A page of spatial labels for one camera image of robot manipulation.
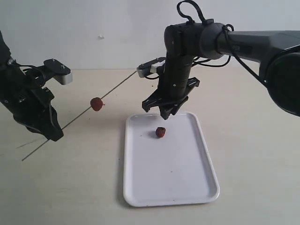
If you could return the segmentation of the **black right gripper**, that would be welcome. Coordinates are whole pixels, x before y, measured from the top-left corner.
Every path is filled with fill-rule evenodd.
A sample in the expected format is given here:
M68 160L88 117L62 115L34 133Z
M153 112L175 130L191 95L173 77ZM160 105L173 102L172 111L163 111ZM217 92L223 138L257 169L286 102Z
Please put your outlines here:
M148 112L152 107L158 107L160 116L167 120L170 115L176 115L182 105L188 101L188 94L200 81L189 78L193 56L171 58L166 56L163 66L157 68L157 89L144 101L142 109Z

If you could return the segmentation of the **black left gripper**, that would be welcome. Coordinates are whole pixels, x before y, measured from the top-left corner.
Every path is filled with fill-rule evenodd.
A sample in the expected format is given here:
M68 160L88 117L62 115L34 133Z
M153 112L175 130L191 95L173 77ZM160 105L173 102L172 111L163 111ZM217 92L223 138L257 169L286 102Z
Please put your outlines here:
M31 89L28 75L18 67L0 71L0 102L12 113L13 119L32 133L58 141L64 133L51 106L54 95L47 88Z

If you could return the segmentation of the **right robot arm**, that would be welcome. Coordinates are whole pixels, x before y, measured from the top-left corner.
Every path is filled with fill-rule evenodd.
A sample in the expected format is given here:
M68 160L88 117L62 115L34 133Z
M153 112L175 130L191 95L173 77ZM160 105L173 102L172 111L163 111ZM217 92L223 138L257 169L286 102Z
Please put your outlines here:
M206 61L222 56L258 62L253 73L268 91L273 102L285 112L300 114L300 33L284 31L235 31L221 23L182 23L165 29L166 56L138 67L138 74L158 74L157 89L142 102L148 112L158 107L163 119L175 115L188 100L191 90L199 86L189 76L196 57Z

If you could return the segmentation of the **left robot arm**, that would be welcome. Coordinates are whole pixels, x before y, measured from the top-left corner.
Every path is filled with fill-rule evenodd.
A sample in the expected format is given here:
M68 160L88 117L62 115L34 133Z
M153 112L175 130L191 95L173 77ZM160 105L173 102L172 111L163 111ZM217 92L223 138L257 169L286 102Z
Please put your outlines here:
M45 60L36 67L18 64L4 40L0 40L0 102L12 113L14 120L30 132L57 141L64 136L52 107L52 92L44 87L55 76L67 75L70 69L60 70L57 60Z

